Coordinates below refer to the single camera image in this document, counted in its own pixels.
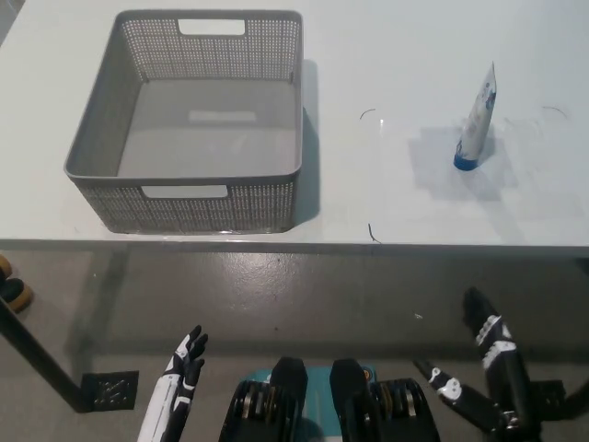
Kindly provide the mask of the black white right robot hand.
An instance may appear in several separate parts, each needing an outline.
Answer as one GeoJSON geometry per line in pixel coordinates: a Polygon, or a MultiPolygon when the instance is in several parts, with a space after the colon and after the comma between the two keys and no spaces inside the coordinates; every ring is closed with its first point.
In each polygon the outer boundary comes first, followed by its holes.
{"type": "Polygon", "coordinates": [[[440,400],[493,441],[538,441],[541,421],[531,380],[502,315],[476,287],[463,298],[464,323],[475,341],[487,396],[424,360],[413,362],[440,400]]]}

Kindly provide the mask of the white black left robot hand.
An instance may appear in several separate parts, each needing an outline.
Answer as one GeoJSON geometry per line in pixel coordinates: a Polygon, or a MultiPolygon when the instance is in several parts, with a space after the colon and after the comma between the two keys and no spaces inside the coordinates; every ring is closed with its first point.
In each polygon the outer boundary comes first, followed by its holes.
{"type": "Polygon", "coordinates": [[[208,334],[197,325],[180,342],[157,380],[138,441],[179,441],[204,366],[208,334]]]}

